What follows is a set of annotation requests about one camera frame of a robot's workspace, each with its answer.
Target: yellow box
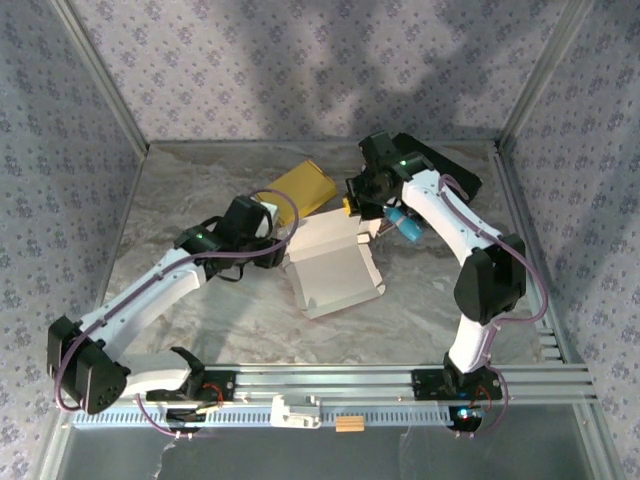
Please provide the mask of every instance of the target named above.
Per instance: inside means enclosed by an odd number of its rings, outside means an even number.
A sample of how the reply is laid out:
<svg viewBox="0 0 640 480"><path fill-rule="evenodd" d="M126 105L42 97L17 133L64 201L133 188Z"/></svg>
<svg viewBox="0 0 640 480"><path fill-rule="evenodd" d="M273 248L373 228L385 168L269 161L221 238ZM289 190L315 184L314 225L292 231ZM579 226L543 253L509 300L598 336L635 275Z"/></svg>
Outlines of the yellow box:
<svg viewBox="0 0 640 480"><path fill-rule="evenodd" d="M289 170L269 185L269 188L289 195L298 207L300 218L317 210L338 193L335 182L311 160L306 160L293 170ZM282 226L293 222L293 209L282 197L273 193L259 193L256 196L261 202L278 206Z"/></svg>

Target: patterned wallpaper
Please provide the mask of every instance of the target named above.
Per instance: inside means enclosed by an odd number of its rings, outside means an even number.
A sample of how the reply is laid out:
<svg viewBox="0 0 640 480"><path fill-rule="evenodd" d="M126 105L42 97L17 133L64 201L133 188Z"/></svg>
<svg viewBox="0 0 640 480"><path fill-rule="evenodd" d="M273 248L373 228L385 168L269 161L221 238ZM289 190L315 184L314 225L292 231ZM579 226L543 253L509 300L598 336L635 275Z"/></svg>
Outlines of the patterned wallpaper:
<svg viewBox="0 0 640 480"><path fill-rule="evenodd" d="M596 2L510 155L629 478L640 478L640 4Z"/></svg>
<svg viewBox="0 0 640 480"><path fill-rule="evenodd" d="M564 0L74 0L147 141L493 138Z"/></svg>
<svg viewBox="0 0 640 480"><path fill-rule="evenodd" d="M92 307L137 159L47 3L0 16L0 478L25 478L53 408L46 328Z"/></svg>

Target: metal frame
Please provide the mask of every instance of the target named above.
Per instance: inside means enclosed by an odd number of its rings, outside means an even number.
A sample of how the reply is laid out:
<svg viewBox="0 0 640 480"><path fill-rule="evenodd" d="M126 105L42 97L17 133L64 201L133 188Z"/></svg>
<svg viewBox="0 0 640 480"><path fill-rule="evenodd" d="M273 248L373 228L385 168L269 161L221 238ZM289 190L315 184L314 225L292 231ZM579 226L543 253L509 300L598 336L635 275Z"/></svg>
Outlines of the metal frame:
<svg viewBox="0 0 640 480"><path fill-rule="evenodd" d="M547 45L538 57L527 83L501 129L498 138L500 148L509 148L515 140L594 3L594 0L567 2Z"/></svg>
<svg viewBox="0 0 640 480"><path fill-rule="evenodd" d="M495 147L493 147L489 151L489 161L491 162L491 167L500 186L500 191L503 195L503 203L509 211L509 217L512 219L513 225L511 227L518 233L518 235L522 237L522 239L528 245L529 248L527 251L527 258L529 258L536 269L546 279L548 279L546 264L544 263L544 260L542 260L538 255L537 236L526 222L524 214L524 212L526 211L526 207L524 204L524 200L516 192L515 189L516 185L518 185L517 179L514 177L512 169L509 168L506 162L502 159ZM542 297L540 289L538 288L536 283L533 282L530 275L527 276L527 291L528 298L532 303L532 309L538 309L542 303ZM582 359L576 352L575 348L571 346L571 343L566 338L566 334L560 325L552 298L549 299L549 308L547 310L547 314L543 319L543 323L538 324L537 327L539 330L550 330L556 340L559 358L563 362L582 362Z"/></svg>
<svg viewBox="0 0 640 480"><path fill-rule="evenodd" d="M138 156L146 155L149 144L138 128L133 115L129 111L125 101L120 96L107 68L100 55L94 48L89 35L82 25L80 17L75 12L74 7L68 0L49 0L49 3L56 12L62 25L73 45L82 59L85 67L89 71L91 78L95 82L98 90L102 93L107 105L113 112L116 120L123 129L127 139L136 150Z"/></svg>
<svg viewBox="0 0 640 480"><path fill-rule="evenodd" d="M142 154L138 166L136 167L136 171L133 176L133 182L131 183L131 190L129 190L129 195L127 195L127 201L124 205L124 211L122 212L120 222L118 223L116 238L114 239L113 247L111 248L111 252L109 253L109 260L107 261L104 276L102 277L102 281L100 282L100 287L98 287L98 295L96 297L96 301L93 304L94 310L100 308L100 306L104 302L104 297L107 293L107 288L109 287L109 280L111 279L111 273L113 272L113 267L115 266L116 259L118 258L118 248L120 248L120 242L122 241L122 237L124 235L124 229L127 226L127 220L129 219L129 213L131 212L133 199L136 195L136 191L138 190L138 182L140 181L142 168L144 167L144 161L146 160L146 158L146 153Z"/></svg>
<svg viewBox="0 0 640 480"><path fill-rule="evenodd" d="M269 407L274 393L318 396L322 401L324 427L334 427L336 418L344 415L363 416L366 427L448 425L451 420L448 405L460 405L460 402L416 402L410 372L417 368L441 366L210 366L208 370L237 372L235 399L225 402L219 411L208 413L204 424L198 426L270 427ZM603 440L606 431L602 430L604 424L598 418L598 400L586 365L507 365L499 368L509 384L510 404L572 405L595 478L621 478L622 470L615 450ZM146 403L150 415L161 426L167 426L164 412L168 409L189 406L184 403ZM84 412L59 415L53 425L45 461L36 478L56 478L72 429L121 427L151 428L130 399L119 400L99 415Z"/></svg>

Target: white bracket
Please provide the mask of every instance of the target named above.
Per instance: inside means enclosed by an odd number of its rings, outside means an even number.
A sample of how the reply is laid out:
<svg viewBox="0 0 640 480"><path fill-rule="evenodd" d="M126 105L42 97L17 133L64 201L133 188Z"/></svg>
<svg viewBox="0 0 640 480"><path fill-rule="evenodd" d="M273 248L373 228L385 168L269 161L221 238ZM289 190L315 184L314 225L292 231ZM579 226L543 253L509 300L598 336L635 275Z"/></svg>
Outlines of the white bracket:
<svg viewBox="0 0 640 480"><path fill-rule="evenodd" d="M189 363L172 351L123 356L120 361L131 370L121 397L153 390L178 390L191 374Z"/></svg>
<svg viewBox="0 0 640 480"><path fill-rule="evenodd" d="M269 216L271 217L271 225L273 225L273 232L275 233L278 230L278 218L280 216L280 210L277 205L273 203L260 202L260 204L265 207L269 211ZM269 221L267 217L262 219L262 223L256 230L256 237L265 238L269 233Z"/></svg>
<svg viewBox="0 0 640 480"><path fill-rule="evenodd" d="M282 428L320 428L320 399L315 396L276 395L271 405L271 426Z"/></svg>

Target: white plastic clip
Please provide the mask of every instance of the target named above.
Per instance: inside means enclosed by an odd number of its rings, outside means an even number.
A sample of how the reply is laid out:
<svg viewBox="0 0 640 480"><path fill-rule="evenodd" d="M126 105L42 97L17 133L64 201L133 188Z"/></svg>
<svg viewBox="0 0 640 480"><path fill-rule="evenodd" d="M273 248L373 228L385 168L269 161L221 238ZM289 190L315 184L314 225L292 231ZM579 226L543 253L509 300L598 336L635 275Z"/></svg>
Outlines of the white plastic clip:
<svg viewBox="0 0 640 480"><path fill-rule="evenodd" d="M271 405L271 426L320 428L320 399L315 396L276 395Z"/></svg>

